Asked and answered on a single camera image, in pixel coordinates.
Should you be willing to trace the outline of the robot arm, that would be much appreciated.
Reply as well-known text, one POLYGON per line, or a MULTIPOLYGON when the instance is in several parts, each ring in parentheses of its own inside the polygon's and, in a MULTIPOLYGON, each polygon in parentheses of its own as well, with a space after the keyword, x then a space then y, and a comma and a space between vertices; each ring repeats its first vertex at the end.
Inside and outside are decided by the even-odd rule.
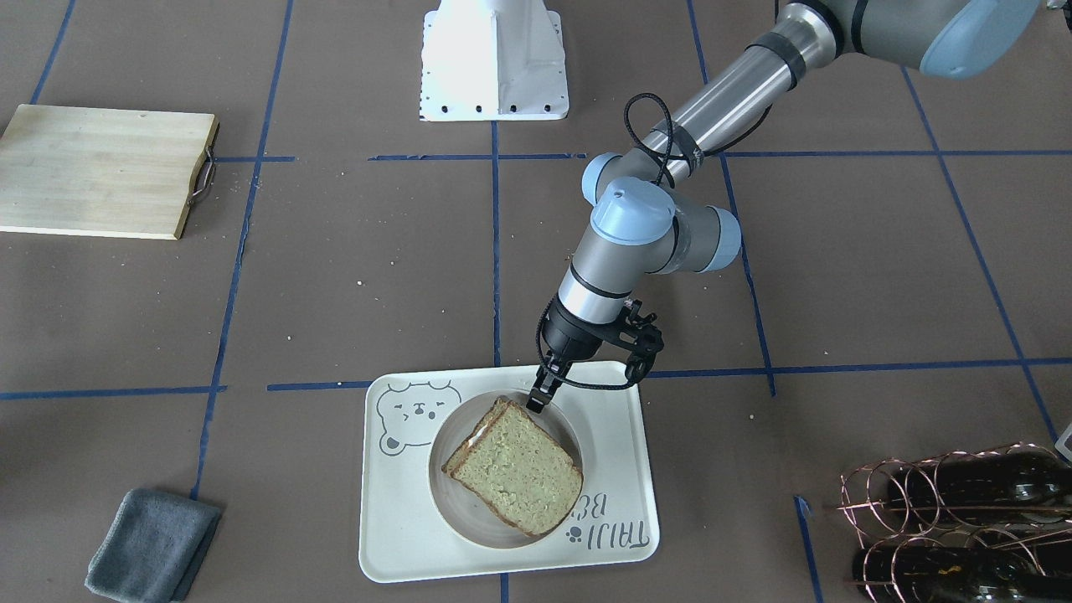
POLYGON ((632 295, 646 274, 723 270, 740 252, 733 214, 678 193, 708 157, 726 152, 812 71, 846 53, 964 80, 996 64, 1038 1, 789 1, 769 31, 680 111, 665 111, 625 155, 590 161, 589 224, 536 332, 539 370, 526 408, 544 412, 575 363, 608 343, 629 356, 624 387, 662 351, 653 314, 632 295))

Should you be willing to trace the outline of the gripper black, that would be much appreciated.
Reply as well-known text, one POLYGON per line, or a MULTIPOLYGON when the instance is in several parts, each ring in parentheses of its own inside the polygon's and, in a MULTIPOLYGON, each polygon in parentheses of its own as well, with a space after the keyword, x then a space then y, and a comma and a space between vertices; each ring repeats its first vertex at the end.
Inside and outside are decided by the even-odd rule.
POLYGON ((553 401, 555 383, 562 383, 560 379, 566 378, 574 363, 593 358, 602 343, 617 340, 624 328, 624 309, 610 323, 590 323, 566 309, 559 295, 553 296, 540 318, 540 343, 546 350, 540 352, 541 367, 528 392, 526 409, 540 415, 553 401))

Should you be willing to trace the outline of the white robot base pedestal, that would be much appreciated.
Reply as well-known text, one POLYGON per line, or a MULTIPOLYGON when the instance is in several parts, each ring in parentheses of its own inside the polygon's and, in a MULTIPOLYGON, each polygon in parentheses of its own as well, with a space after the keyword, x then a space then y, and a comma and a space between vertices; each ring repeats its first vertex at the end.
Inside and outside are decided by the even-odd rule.
POLYGON ((562 120, 562 20, 544 1, 441 1, 425 13, 419 118, 562 120))

